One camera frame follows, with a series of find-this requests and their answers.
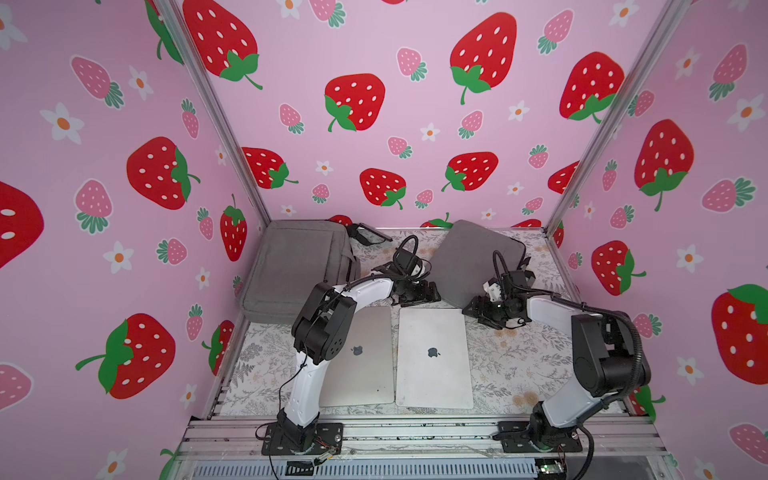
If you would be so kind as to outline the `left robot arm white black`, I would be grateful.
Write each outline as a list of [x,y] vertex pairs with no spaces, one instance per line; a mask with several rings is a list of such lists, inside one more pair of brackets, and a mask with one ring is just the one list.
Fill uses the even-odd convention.
[[363,278],[344,285],[318,283],[294,322],[291,335],[297,370],[285,407],[279,409],[276,429],[294,447],[313,443],[320,413],[320,393],[330,361],[345,345],[354,315],[371,304],[393,298],[402,307],[441,300],[429,278],[431,263],[418,255],[419,240],[407,236],[392,259]]

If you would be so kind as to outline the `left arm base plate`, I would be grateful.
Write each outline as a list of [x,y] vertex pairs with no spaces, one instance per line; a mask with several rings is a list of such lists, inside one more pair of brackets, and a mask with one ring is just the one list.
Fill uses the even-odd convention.
[[262,441],[263,456],[334,454],[343,445],[343,423],[319,423],[306,429],[283,428],[277,422],[267,426]]

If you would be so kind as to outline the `large grey backpack bag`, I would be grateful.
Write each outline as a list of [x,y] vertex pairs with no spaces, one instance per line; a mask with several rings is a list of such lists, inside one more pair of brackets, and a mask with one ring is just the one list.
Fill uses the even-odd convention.
[[271,222],[240,298],[245,319],[291,325],[318,283],[342,285],[360,276],[347,228],[335,222]]

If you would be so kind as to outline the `grey laptop sleeve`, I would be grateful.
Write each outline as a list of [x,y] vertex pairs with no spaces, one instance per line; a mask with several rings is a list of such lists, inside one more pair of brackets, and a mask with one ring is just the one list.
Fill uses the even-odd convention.
[[430,259],[429,278],[442,300],[462,309],[484,294],[483,284],[495,277],[494,251],[502,254],[510,271],[529,262],[523,242],[469,221],[455,222]]

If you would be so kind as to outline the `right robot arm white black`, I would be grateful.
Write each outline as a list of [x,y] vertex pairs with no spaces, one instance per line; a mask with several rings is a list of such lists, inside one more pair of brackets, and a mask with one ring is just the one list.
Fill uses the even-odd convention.
[[498,274],[484,284],[462,313],[496,330],[545,324],[571,339],[572,377],[532,410],[525,431],[499,439],[529,443],[539,451],[557,448],[586,420],[649,383],[651,371],[642,337],[628,315],[567,300],[528,285],[530,272]]

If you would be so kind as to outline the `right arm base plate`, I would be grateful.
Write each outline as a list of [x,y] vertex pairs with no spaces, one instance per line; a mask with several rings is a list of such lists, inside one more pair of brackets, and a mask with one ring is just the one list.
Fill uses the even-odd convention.
[[491,438],[505,453],[578,453],[583,451],[578,433],[572,427],[555,428],[546,422],[502,421]]

